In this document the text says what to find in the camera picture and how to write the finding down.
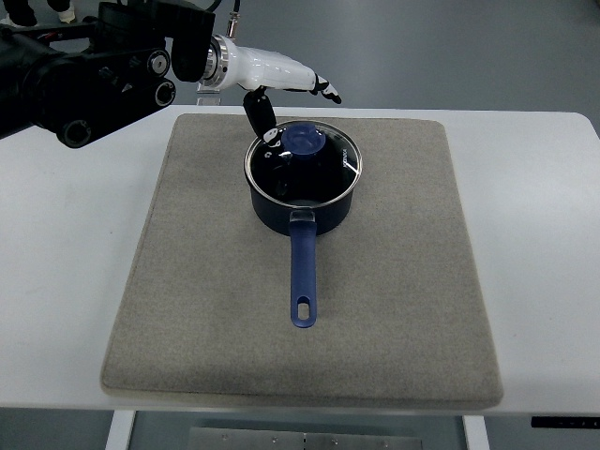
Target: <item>handle hole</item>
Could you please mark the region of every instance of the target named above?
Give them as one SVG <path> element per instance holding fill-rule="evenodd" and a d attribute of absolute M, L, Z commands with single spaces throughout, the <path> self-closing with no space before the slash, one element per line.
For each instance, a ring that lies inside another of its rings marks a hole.
<path fill-rule="evenodd" d="M 298 319 L 305 321 L 310 317 L 310 306 L 308 305 L 310 300 L 306 296 L 298 298 Z"/>

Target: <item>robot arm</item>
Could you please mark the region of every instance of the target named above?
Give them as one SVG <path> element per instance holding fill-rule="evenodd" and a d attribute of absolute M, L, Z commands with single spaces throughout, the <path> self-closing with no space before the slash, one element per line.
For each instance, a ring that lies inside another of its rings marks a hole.
<path fill-rule="evenodd" d="M 341 101 L 327 80 L 291 58 L 213 37 L 214 20 L 212 11 L 184 0 L 129 0 L 126 6 L 101 2 L 98 18 L 84 23 L 0 26 L 0 109 L 10 112 L 3 114 L 0 137 L 37 125 L 69 147 L 87 145 L 169 106 L 175 86 L 164 76 L 171 65 L 184 82 L 249 90 L 244 106 L 261 137 L 276 123 L 266 87 Z M 171 54 L 165 37 L 173 39 Z M 64 53 L 49 45 L 74 38 L 89 38 L 90 47 Z M 266 101 L 255 101 L 261 98 Z"/>

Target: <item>black mechanical arm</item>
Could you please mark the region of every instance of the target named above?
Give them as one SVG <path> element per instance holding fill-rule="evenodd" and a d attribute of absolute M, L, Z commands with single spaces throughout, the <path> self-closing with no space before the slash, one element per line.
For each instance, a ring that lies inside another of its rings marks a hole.
<path fill-rule="evenodd" d="M 161 0 L 103 2 L 97 18 L 58 28 L 2 27 L 0 137 L 37 125 L 78 148 L 170 105 L 171 62 L 177 78 L 198 81 L 214 21 L 188 2 Z M 172 58 L 165 37 L 173 38 Z M 89 48 L 50 47 L 75 38 L 89 38 Z"/>

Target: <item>white table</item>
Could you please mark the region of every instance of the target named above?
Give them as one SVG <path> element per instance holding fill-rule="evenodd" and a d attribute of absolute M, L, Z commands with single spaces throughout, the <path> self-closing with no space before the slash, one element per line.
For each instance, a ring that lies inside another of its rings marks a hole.
<path fill-rule="evenodd" d="M 181 113 L 243 110 L 171 106 L 80 150 L 35 127 L 0 141 L 0 406 L 214 411 L 109 397 L 99 384 Z M 600 413 L 600 141 L 585 117 L 292 108 L 277 114 L 441 122 L 505 390 L 502 403 L 483 413 Z"/>

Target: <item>gray floor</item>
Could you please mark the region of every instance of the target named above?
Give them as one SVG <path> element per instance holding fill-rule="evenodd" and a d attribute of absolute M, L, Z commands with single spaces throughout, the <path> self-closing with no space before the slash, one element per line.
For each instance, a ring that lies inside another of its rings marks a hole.
<path fill-rule="evenodd" d="M 96 15 L 98 1 L 75 3 L 80 18 Z M 41 23 L 56 23 L 44 0 L 30 4 Z M 217 11 L 215 33 L 225 31 L 232 5 L 223 2 Z M 242 2 L 241 12 L 238 45 L 312 67 L 336 87 L 342 107 L 575 112 L 600 131 L 600 7 L 594 0 L 252 0 Z M 196 103 L 195 84 L 177 87 L 176 103 Z M 224 91 L 221 104 L 241 105 L 244 94 L 239 87 Z M 276 106 L 335 106 L 303 93 L 269 97 Z M 103 448 L 109 419 L 109 412 L 0 409 L 0 450 Z M 185 448 L 182 436 L 197 420 L 141 414 L 132 448 Z M 368 426 L 349 415 L 322 420 Z M 389 429 L 402 429 L 401 421 L 389 420 Z M 487 426 L 492 450 L 600 447 L 600 431 L 532 430 L 529 417 L 488 418 Z"/>

